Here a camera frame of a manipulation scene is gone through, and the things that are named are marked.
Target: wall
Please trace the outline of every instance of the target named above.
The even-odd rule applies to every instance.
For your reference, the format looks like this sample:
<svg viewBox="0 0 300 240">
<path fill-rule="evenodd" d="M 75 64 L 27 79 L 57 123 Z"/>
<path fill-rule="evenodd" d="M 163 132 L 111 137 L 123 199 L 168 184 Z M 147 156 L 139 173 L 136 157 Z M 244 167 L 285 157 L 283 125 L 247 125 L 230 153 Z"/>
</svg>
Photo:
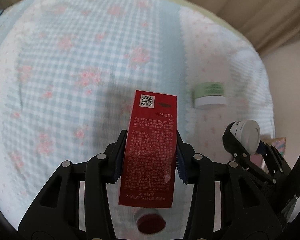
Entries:
<svg viewBox="0 0 300 240">
<path fill-rule="evenodd" d="M 285 159 L 293 167 L 300 154 L 300 41 L 264 57 L 274 102 L 276 137 L 286 137 Z M 300 211 L 300 197 L 290 220 Z"/>
</svg>

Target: green label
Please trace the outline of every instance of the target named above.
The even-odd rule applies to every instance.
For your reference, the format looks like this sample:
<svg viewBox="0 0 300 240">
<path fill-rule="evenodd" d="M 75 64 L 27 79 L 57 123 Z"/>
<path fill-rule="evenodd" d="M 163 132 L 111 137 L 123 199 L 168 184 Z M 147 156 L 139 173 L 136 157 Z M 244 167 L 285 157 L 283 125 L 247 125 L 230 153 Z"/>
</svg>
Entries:
<svg viewBox="0 0 300 240">
<path fill-rule="evenodd" d="M 223 83 L 205 82 L 194 87 L 194 99 L 207 96 L 225 96 Z"/>
</svg>

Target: red box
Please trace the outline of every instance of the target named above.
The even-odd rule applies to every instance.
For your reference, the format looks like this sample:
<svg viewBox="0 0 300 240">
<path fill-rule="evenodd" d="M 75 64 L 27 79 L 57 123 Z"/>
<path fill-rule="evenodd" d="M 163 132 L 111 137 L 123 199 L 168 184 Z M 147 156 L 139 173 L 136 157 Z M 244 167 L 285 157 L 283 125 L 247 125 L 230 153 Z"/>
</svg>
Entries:
<svg viewBox="0 0 300 240">
<path fill-rule="evenodd" d="M 177 97 L 136 90 L 119 205 L 172 207 L 176 145 Z"/>
</svg>

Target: bedspread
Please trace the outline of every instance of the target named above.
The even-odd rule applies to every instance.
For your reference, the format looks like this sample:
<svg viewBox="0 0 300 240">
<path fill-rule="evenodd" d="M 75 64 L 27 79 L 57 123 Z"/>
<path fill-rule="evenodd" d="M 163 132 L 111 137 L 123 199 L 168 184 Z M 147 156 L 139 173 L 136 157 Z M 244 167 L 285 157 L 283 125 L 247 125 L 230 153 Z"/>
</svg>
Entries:
<svg viewBox="0 0 300 240">
<path fill-rule="evenodd" d="M 198 73 L 225 84 L 227 107 L 193 108 Z M 231 159 L 222 146 L 230 122 L 253 119 L 274 136 L 258 54 L 195 10 L 167 0 L 24 0 L 4 12 L 0 210 L 15 228 L 62 161 L 87 161 L 127 129 L 136 89 L 177 95 L 181 137 L 212 161 Z M 173 207 L 160 210 L 167 226 L 151 236 L 138 233 L 138 208 L 118 206 L 119 185 L 107 185 L 117 238 L 182 238 L 191 185 L 176 176 Z"/>
</svg>

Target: dark red round object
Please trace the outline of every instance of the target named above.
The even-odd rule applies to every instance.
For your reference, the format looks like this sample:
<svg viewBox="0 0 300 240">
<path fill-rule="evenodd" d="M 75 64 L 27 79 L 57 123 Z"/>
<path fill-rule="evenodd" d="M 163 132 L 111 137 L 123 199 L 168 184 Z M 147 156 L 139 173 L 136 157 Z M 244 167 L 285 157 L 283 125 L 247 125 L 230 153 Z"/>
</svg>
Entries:
<svg viewBox="0 0 300 240">
<path fill-rule="evenodd" d="M 144 215 L 137 221 L 138 230 L 143 234 L 154 234 L 160 232 L 166 226 L 162 216 L 158 214 Z"/>
</svg>

